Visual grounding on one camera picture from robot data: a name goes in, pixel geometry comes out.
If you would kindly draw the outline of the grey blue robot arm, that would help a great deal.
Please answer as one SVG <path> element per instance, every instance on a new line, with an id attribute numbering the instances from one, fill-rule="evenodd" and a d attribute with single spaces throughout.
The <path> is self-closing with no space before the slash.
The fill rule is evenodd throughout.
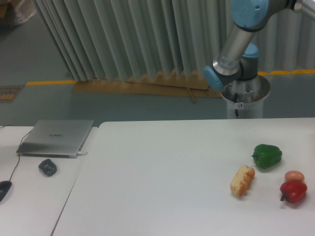
<path id="1" fill-rule="evenodd" d="M 302 12 L 315 17 L 313 0 L 233 0 L 230 12 L 234 26 L 220 54 L 211 66 L 204 68 L 204 77 L 214 89 L 221 89 L 242 75 L 241 57 L 254 34 L 262 30 L 271 16 L 284 10 Z"/>

